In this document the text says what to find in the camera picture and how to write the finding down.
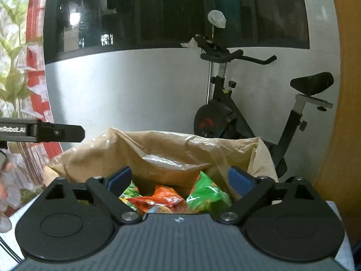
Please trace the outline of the person left hand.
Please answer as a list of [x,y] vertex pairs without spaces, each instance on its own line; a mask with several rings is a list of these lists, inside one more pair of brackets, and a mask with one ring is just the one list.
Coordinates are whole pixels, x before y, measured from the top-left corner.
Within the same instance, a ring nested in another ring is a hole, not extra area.
[[12,169],[12,164],[8,161],[7,155],[1,150],[1,233],[9,232],[12,229],[10,216],[13,215],[19,206],[14,206],[10,202],[10,194],[7,191],[4,177],[5,172]]

